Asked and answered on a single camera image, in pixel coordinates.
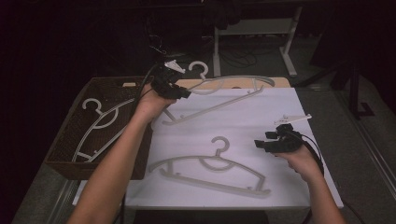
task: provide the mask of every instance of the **black cable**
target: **black cable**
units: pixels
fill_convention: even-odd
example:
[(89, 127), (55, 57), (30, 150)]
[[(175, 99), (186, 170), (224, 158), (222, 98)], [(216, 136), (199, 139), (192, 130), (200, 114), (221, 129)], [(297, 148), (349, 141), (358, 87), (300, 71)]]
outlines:
[(136, 107), (139, 104), (139, 101), (141, 99), (141, 93), (143, 91), (143, 88), (145, 87), (146, 83), (149, 80), (149, 76), (151, 75), (152, 71), (158, 67), (158, 64), (155, 63), (154, 65), (151, 66), (151, 68), (148, 70), (146, 75), (143, 77), (142, 82), (140, 83), (139, 89), (137, 90), (137, 97), (136, 100), (134, 101), (132, 111), (131, 111), (131, 117), (134, 115), (134, 112), (136, 111)]
[(319, 149), (317, 143), (314, 140), (312, 140), (310, 137), (308, 137), (304, 134), (302, 134), (302, 136), (309, 139), (309, 141), (311, 141), (315, 145), (315, 147), (317, 148), (317, 151), (318, 151), (319, 159), (322, 160), (322, 155), (321, 155), (321, 152), (320, 152), (320, 149)]
[[(152, 71), (158, 66), (158, 64), (154, 64), (153, 66), (151, 66), (151, 68), (148, 70), (148, 72), (146, 73), (146, 75), (143, 77), (142, 82), (140, 83), (139, 89), (137, 90), (137, 97), (136, 100), (133, 103), (132, 106), (132, 112), (131, 112), (131, 117), (134, 115), (134, 112), (136, 111), (137, 105), (139, 104), (140, 99), (146, 95), (149, 91), (152, 91), (153, 89), (150, 89), (148, 91), (146, 91), (145, 93), (142, 94), (143, 88), (145, 87), (147, 81), (149, 80), (149, 76), (151, 75)], [(113, 224), (117, 222), (118, 219), (120, 219), (120, 224), (123, 223), (124, 220), (124, 214), (125, 214), (125, 198), (126, 198), (126, 192), (124, 194), (124, 196), (122, 197), (122, 201), (121, 201), (121, 206), (120, 206), (120, 211), (117, 214), (117, 216), (115, 217)]]
[[(291, 133), (291, 132), (288, 132), (288, 133), (289, 133), (290, 135), (292, 135), (292, 136), (298, 138), (299, 140), (304, 141), (302, 138), (298, 137), (296, 134)], [(315, 147), (316, 147), (317, 150), (318, 150), (319, 159), (322, 161), (322, 156), (321, 156), (321, 152), (320, 152), (320, 149), (319, 149), (318, 145), (317, 145), (317, 144), (314, 142), (314, 140), (312, 140), (310, 137), (308, 137), (308, 136), (306, 136), (306, 135), (304, 135), (304, 134), (302, 134), (302, 136), (305, 137), (305, 138), (307, 138), (307, 139), (309, 139), (309, 140), (315, 145)], [(341, 198), (341, 201), (344, 203), (344, 205), (346, 205), (346, 207), (348, 207), (348, 208), (352, 211), (352, 213), (353, 213), (353, 214), (356, 216), (356, 218), (361, 222), (361, 224), (365, 224), (365, 222), (363, 221), (363, 219), (361, 218), (361, 216), (358, 214), (358, 212), (357, 212), (349, 203), (347, 203), (343, 198)], [(308, 214), (306, 215), (304, 221), (302, 222), (302, 224), (307, 224), (308, 221), (311, 219), (311, 217), (312, 217), (312, 210), (310, 209), (309, 212), (308, 212)]]
[[(243, 47), (244, 49), (250, 48), (252, 45), (244, 44), (244, 43), (246, 43), (246, 42), (247, 42), (247, 41), (244, 40), (244, 41), (242, 42), (242, 44), (240, 44), (240, 43), (238, 42), (237, 45), (238, 45), (238, 47), (241, 46), (241, 47)], [(258, 44), (256, 44), (256, 45), (254, 45), (253, 47), (251, 47), (251, 49), (248, 50), (247, 52), (244, 52), (244, 51), (242, 51), (241, 49), (237, 49), (237, 47), (235, 47), (235, 46), (233, 46), (233, 45), (230, 45), (230, 44), (224, 45), (224, 47), (225, 47), (225, 48), (235, 49), (235, 50), (238, 50), (238, 51), (242, 51), (243, 53), (245, 53), (245, 55), (249, 55), (249, 54), (253, 54), (253, 52), (254, 52), (255, 50), (259, 49), (259, 48), (262, 46), (263, 43), (264, 43), (264, 41), (260, 41)]]
[[(243, 51), (243, 50), (238, 49), (237, 47), (234, 47), (234, 46), (232, 46), (232, 45), (226, 45), (226, 46), (222, 47), (223, 49), (230, 51), (229, 53), (230, 53), (235, 59), (245, 59), (245, 60), (247, 60), (247, 63), (240, 63), (240, 62), (238, 62), (238, 61), (231, 60), (230, 58), (228, 58), (228, 57), (225, 56), (224, 54), (221, 54), (220, 56), (222, 56), (222, 57), (223, 57), (223, 58), (222, 58), (223, 61), (226, 62), (227, 64), (229, 64), (230, 66), (237, 67), (237, 68), (246, 68), (246, 67), (249, 67), (249, 66), (254, 65), (254, 64), (257, 63), (257, 61), (258, 61), (258, 60), (257, 60), (257, 56), (258, 56), (258, 55), (267, 54), (267, 53), (270, 53), (270, 52), (273, 51), (273, 49), (272, 49), (272, 50), (268, 50), (268, 51), (266, 51), (266, 52), (264, 52), (264, 53), (256, 53), (255, 51), (256, 51), (257, 49), (261, 48), (263, 43), (264, 43), (264, 41), (261, 41), (260, 43), (258, 43), (258, 44), (257, 44), (256, 46), (254, 46), (254, 47), (251, 47), (251, 46), (247, 46), (247, 45), (243, 45), (243, 44), (242, 44), (243, 48), (250, 48), (250, 49), (247, 50), (247, 51)], [(241, 54), (238, 54), (238, 53), (236, 53), (236, 52), (232, 52), (231, 50), (233, 50), (233, 51), (240, 51), (240, 52), (242, 53), (242, 55), (241, 55)], [(250, 57), (253, 58), (253, 60), (254, 60), (253, 63), (250, 62), (250, 61), (248, 60), (248, 56), (250, 56)], [(228, 62), (227, 60), (232, 61), (232, 62), (234, 62), (234, 63), (239, 63), (239, 64), (241, 64), (241, 66), (237, 66), (237, 65), (231, 64), (231, 63)]]
[(352, 213), (356, 216), (356, 218), (361, 222), (361, 224), (365, 224), (365, 222), (363, 221), (363, 219), (361, 218), (361, 216), (358, 214), (358, 212), (353, 209), (353, 207), (347, 203), (344, 199), (341, 198), (341, 201), (344, 203), (344, 205), (346, 205), (346, 207), (348, 207)]
[(241, 62), (239, 62), (239, 61), (237, 61), (237, 60), (234, 60), (234, 59), (232, 59), (232, 58), (230, 58), (230, 57), (228, 57), (228, 56), (226, 56), (225, 54), (220, 53), (220, 52), (219, 52), (219, 56), (220, 56), (220, 58), (221, 58), (225, 63), (227, 63), (228, 65), (230, 65), (230, 66), (232, 66), (232, 67), (236, 67), (236, 68), (247, 68), (247, 67), (250, 67), (250, 66), (252, 66), (252, 65), (254, 65), (254, 64), (257, 63), (257, 58), (256, 58), (256, 56), (254, 56), (254, 62), (253, 62), (253, 63), (251, 63), (251, 62), (249, 62), (249, 61), (247, 61), (247, 63), (241, 63)]

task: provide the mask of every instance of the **hand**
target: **hand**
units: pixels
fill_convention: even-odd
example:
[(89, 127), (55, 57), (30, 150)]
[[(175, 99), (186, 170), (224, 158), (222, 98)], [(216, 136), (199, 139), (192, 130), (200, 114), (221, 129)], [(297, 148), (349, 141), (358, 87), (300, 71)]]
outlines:
[(304, 145), (293, 152), (273, 153), (288, 161), (289, 167), (299, 173), (305, 182), (310, 182), (313, 178), (323, 177), (314, 157)]
[(176, 102), (176, 100), (164, 99), (159, 96), (157, 92), (151, 88), (151, 84), (145, 85), (142, 90), (142, 96), (134, 115), (139, 116), (145, 122), (151, 122), (161, 114), (164, 107)]

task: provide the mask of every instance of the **table surface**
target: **table surface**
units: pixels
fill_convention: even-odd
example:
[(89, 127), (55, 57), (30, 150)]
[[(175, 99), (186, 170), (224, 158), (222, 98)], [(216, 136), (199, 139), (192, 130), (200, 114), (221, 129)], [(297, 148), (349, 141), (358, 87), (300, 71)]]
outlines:
[[(276, 82), (276, 87), (290, 87), (286, 78), (271, 78)], [(194, 85), (199, 81), (180, 80), (180, 82), (188, 83), (188, 85), (184, 85), (185, 87)], [(67, 180), (49, 168), (48, 165), (43, 164), (27, 192), (20, 208), (21, 211), (16, 215), (14, 222), (26, 223), (25, 218), (29, 217), (31, 223), (63, 223), (73, 211), (72, 202), (78, 191), (79, 184), (79, 181)], [(43, 188), (46, 189), (45, 195), (42, 194)]]
[[(276, 87), (289, 87), (286, 79), (275, 79), (278, 79)], [(189, 87), (199, 82), (200, 80), (182, 80), (178, 84)], [(187, 117), (195, 111), (222, 104), (247, 92), (247, 89), (230, 88), (250, 87), (249, 90), (254, 92), (250, 78), (231, 78), (224, 84), (227, 85), (223, 90), (210, 95), (192, 94), (189, 99), (171, 105), (168, 111), (176, 118), (181, 114)], [(158, 161), (165, 162), (162, 166), (147, 171), (144, 180), (131, 181), (126, 205), (134, 209), (308, 207), (309, 192), (300, 176), (283, 159), (275, 158), (254, 145), (255, 139), (264, 138), (264, 132), (274, 131), (277, 126), (274, 121), (285, 114), (305, 115), (292, 88), (266, 88), (254, 97), (175, 125), (163, 124), (163, 120), (170, 120), (163, 113), (152, 125), (154, 132), (148, 166), (153, 166)], [(295, 122), (293, 127), (315, 140), (307, 120)], [(230, 142), (230, 148), (227, 152), (221, 152), (224, 156), (215, 158), (216, 148), (224, 144), (221, 141), (211, 143), (216, 136), (225, 137)], [(229, 170), (213, 172), (210, 169), (221, 170), (230, 164), (234, 167)], [(162, 171), (168, 172), (169, 169), (175, 170), (176, 179), (161, 175)], [(342, 207), (326, 165), (325, 174), (337, 205)], [(256, 185), (260, 182), (258, 176), (262, 176), (263, 182), (259, 187)], [(75, 203), (83, 185), (79, 188)]]

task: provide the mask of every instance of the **white paper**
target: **white paper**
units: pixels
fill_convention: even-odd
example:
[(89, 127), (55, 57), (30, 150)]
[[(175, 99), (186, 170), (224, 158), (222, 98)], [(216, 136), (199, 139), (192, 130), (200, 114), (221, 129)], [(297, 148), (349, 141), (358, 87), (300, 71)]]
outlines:
[[(239, 89), (219, 90), (210, 95), (192, 94), (188, 99), (171, 105), (168, 110), (178, 119), (247, 93), (248, 90)], [(127, 206), (158, 209), (270, 209), (309, 206), (308, 188), (300, 175), (291, 170), (285, 160), (266, 153), (262, 148), (256, 148), (254, 143), (254, 140), (267, 140), (265, 132), (273, 132), (276, 129), (274, 122), (283, 115), (300, 116), (309, 113), (306, 112), (302, 109), (295, 89), (270, 88), (243, 101), (175, 125), (164, 125), (163, 120), (171, 119), (162, 113), (152, 125), (154, 133), (148, 165), (184, 156), (215, 156), (216, 150), (224, 147), (224, 142), (211, 141), (216, 136), (223, 136), (229, 140), (230, 147), (220, 156), (264, 175), (263, 189), (271, 192), (258, 196), (175, 180), (160, 174), (160, 169), (167, 168), (162, 165), (152, 173), (147, 171), (145, 179), (131, 181), (127, 191)], [(315, 140), (307, 120), (296, 121), (292, 125), (295, 131)], [(224, 162), (206, 161), (216, 167), (226, 165)], [(342, 207), (340, 196), (325, 163), (324, 165), (326, 181), (337, 205)], [(244, 169), (213, 172), (197, 160), (174, 162), (174, 171), (183, 176), (238, 188), (254, 188), (257, 183), (257, 176)]]

